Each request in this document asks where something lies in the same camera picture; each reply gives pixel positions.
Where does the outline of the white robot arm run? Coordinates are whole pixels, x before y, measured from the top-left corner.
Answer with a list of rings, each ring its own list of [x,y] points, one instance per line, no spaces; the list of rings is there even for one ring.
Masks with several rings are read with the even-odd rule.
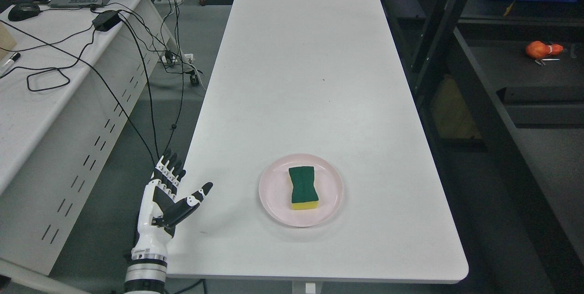
[[[162,259],[134,259],[126,271],[125,294],[163,294],[167,262]]]

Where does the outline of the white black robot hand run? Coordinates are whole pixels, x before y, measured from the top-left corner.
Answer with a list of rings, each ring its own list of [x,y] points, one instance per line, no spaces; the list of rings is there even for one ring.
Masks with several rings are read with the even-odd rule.
[[[167,259],[167,244],[176,227],[190,216],[207,198],[212,182],[198,191],[177,198],[181,180],[186,175],[177,153],[167,149],[156,163],[144,189],[137,221],[138,240],[131,250],[131,259]]]

